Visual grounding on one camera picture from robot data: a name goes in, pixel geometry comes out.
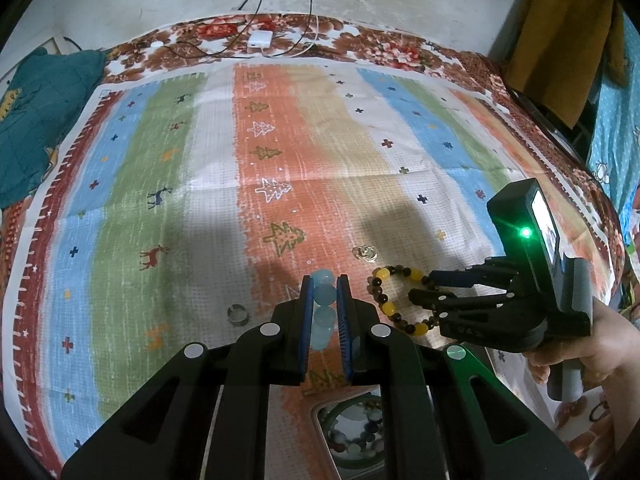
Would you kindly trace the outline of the right hand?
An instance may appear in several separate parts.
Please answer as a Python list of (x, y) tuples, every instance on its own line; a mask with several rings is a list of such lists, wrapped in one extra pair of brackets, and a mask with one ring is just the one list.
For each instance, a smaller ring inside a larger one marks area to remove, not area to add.
[(561, 340), (525, 352), (529, 369), (542, 384), (550, 366), (578, 359), (605, 391), (611, 410), (620, 406), (639, 417), (639, 331), (623, 315), (593, 299), (592, 334)]

